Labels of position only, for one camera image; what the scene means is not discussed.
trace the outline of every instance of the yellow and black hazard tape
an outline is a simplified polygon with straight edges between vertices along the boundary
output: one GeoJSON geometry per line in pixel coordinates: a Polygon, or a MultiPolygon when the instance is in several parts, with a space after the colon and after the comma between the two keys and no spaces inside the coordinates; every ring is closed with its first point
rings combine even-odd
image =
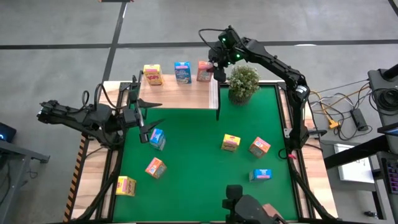
{"type": "Polygon", "coordinates": [[[67,208],[65,209],[65,213],[63,214],[63,222],[69,222],[72,217],[73,206],[75,205],[77,190],[80,183],[80,177],[83,170],[89,141],[90,140],[88,138],[84,137],[83,135],[81,136],[79,152],[76,158],[75,170],[73,171],[72,183],[70,185],[70,190],[68,194],[67,208]]]}

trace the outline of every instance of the concrete floor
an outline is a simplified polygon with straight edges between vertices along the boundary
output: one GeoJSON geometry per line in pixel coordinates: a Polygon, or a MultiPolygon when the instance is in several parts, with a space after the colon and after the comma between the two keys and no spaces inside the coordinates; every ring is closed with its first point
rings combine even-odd
{"type": "MultiPolygon", "coordinates": [[[[96,0],[2,0],[0,45],[110,44],[120,3],[96,0]]],[[[233,25],[241,35],[261,41],[398,39],[398,16],[388,0],[137,0],[128,4],[119,43],[199,42],[197,30],[233,25]]],[[[210,41],[216,34],[206,34],[210,41]]],[[[266,49],[299,69],[313,90],[367,78],[372,69],[398,62],[398,44],[270,46],[266,49]]],[[[208,49],[117,49],[109,80],[130,80],[143,64],[159,63],[173,73],[179,60],[205,60],[208,49]]],[[[109,49],[0,50],[0,121],[17,129],[15,144],[51,155],[47,165],[33,163],[38,178],[19,196],[13,223],[60,222],[78,150],[79,133],[37,121],[39,103],[56,99],[80,107],[83,90],[93,92],[103,78],[109,49]]],[[[262,79],[275,75],[259,65],[262,79]]],[[[364,83],[323,93],[351,93],[364,83]]],[[[338,109],[348,110],[344,103],[338,109]]],[[[380,126],[368,102],[361,105],[368,124],[380,126]]],[[[322,115],[315,119],[326,129],[322,115]]],[[[345,131],[354,130],[347,121],[345,131]]],[[[376,131],[353,139],[363,142],[376,131]]],[[[323,139],[338,140],[332,132],[323,139]]],[[[364,217],[374,210],[369,192],[333,189],[339,217],[370,223],[392,223],[364,217]]]]}

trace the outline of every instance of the cereal box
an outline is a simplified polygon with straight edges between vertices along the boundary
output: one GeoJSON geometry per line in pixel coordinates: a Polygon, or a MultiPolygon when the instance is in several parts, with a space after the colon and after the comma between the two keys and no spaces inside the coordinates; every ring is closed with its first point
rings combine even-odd
{"type": "Polygon", "coordinates": [[[269,180],[272,178],[270,169],[255,169],[249,173],[249,181],[269,180]]]}
{"type": "Polygon", "coordinates": [[[253,153],[253,155],[255,155],[256,157],[260,158],[268,152],[270,147],[270,144],[257,137],[250,145],[249,151],[253,153]]]}
{"type": "Polygon", "coordinates": [[[213,64],[211,62],[198,61],[197,81],[210,82],[213,72],[207,72],[207,70],[211,68],[213,68],[213,64]]]}
{"type": "Polygon", "coordinates": [[[240,142],[241,142],[241,138],[232,136],[229,134],[225,134],[224,139],[223,139],[223,145],[221,146],[221,149],[234,152],[239,147],[240,142]]]}
{"type": "Polygon", "coordinates": [[[154,148],[162,151],[164,145],[166,144],[166,137],[164,136],[163,130],[155,128],[149,139],[149,144],[154,148]]]}
{"type": "Polygon", "coordinates": [[[160,65],[144,65],[144,76],[150,85],[161,85],[164,82],[160,65]]]}
{"type": "Polygon", "coordinates": [[[166,170],[166,168],[166,165],[160,159],[154,157],[145,172],[158,179],[166,170]]]}
{"type": "Polygon", "coordinates": [[[116,195],[135,196],[135,194],[136,181],[127,176],[120,176],[116,187],[116,195]]]}
{"type": "Polygon", "coordinates": [[[177,83],[187,84],[191,83],[191,65],[189,62],[175,62],[174,63],[175,78],[177,83]]]}

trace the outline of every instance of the blue box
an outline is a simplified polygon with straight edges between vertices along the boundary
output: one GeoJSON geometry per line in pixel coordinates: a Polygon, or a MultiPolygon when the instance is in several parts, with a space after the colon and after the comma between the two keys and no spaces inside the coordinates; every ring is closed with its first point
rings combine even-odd
{"type": "Polygon", "coordinates": [[[270,169],[255,169],[249,173],[249,181],[269,180],[272,178],[270,169]]]}
{"type": "Polygon", "coordinates": [[[191,83],[191,64],[189,62],[175,62],[174,72],[177,83],[191,83]]]}
{"type": "Polygon", "coordinates": [[[151,144],[154,148],[162,151],[164,145],[166,144],[166,137],[164,136],[163,130],[155,128],[152,132],[152,135],[150,136],[149,144],[151,144]]]}

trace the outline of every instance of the green mat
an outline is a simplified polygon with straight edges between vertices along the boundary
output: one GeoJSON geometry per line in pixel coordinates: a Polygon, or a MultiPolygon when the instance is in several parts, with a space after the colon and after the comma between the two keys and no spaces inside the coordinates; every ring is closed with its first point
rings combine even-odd
{"type": "Polygon", "coordinates": [[[222,88],[219,121],[213,110],[148,111],[147,122],[160,118],[166,119],[158,125],[166,136],[163,151],[140,144],[137,129],[127,134],[121,175],[137,180],[136,196],[116,197],[115,222],[224,221],[228,184],[241,184],[244,194],[270,203],[286,220],[297,219],[287,161],[277,155],[284,140],[273,86],[262,87],[246,106],[232,105],[222,88]],[[235,153],[220,149],[224,134],[241,138],[235,153]],[[271,145],[261,159],[248,151],[257,136],[271,145]],[[145,172],[154,157],[167,166],[160,179],[145,172]],[[253,169],[272,169],[273,177],[249,182],[253,169]]]}

